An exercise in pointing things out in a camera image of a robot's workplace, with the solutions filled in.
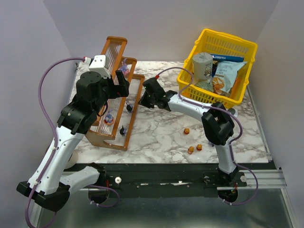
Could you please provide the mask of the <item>purple donkey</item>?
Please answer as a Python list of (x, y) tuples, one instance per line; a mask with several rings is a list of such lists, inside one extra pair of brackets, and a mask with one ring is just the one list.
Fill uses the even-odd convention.
[(112, 125), (112, 124), (114, 124), (114, 122), (115, 122), (115, 118), (114, 118), (114, 116), (111, 114), (111, 112), (109, 111), (109, 112), (106, 114), (105, 118), (104, 118), (104, 123), (105, 123), (106, 125)]
[(122, 65), (119, 68), (119, 70), (122, 71), (122, 73), (123, 73), (124, 76), (127, 76), (129, 74), (130, 70), (129, 70), (127, 64), (126, 64), (126, 58), (121, 62), (121, 64)]

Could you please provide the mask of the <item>black hat donkey toy back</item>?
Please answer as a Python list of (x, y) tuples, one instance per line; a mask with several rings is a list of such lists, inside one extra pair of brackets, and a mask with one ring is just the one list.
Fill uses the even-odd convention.
[(131, 104), (127, 104), (126, 110), (127, 110), (128, 113), (132, 113), (133, 112), (133, 106)]

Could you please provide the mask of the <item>black hat donkey toy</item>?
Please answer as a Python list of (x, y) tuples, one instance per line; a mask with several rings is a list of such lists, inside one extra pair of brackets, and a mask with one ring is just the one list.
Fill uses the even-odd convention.
[(126, 136), (127, 134), (127, 129), (122, 125), (120, 131), (119, 131), (121, 136)]
[(131, 104), (127, 104), (126, 110), (127, 110), (128, 113), (132, 113), (133, 112), (133, 106)]

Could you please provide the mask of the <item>black hat donkey toy front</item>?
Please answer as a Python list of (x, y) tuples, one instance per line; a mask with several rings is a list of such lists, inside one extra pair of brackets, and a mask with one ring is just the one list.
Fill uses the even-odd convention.
[(121, 136), (126, 136), (127, 134), (127, 129), (122, 125), (120, 131), (119, 131)]

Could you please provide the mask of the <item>orange bear toy back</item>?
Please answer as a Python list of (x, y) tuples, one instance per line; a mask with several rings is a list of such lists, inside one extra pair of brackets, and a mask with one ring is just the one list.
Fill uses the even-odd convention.
[(184, 134), (189, 134), (189, 133), (190, 133), (189, 128), (185, 128), (185, 129), (184, 129)]

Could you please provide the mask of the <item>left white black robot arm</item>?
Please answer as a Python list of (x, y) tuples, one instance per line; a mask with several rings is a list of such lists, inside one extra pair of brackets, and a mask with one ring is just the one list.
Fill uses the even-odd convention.
[(97, 72), (88, 71), (80, 76), (72, 102), (61, 111), (53, 142), (33, 176), (18, 184), (19, 193), (44, 209), (58, 212), (74, 192), (94, 184), (106, 186), (106, 170), (95, 163), (65, 178), (62, 173), (108, 99), (129, 95), (130, 83), (123, 72), (117, 70), (115, 74), (118, 84), (114, 84), (112, 77), (103, 78)]

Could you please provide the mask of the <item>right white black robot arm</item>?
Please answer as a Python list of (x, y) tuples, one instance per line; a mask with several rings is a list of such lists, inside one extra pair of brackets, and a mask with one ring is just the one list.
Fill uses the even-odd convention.
[(140, 105), (182, 113), (202, 122), (206, 138), (216, 148), (219, 179), (226, 184), (232, 182), (238, 172), (231, 145), (235, 125), (224, 105), (198, 103), (172, 90), (166, 92), (155, 77), (144, 81), (143, 87)]

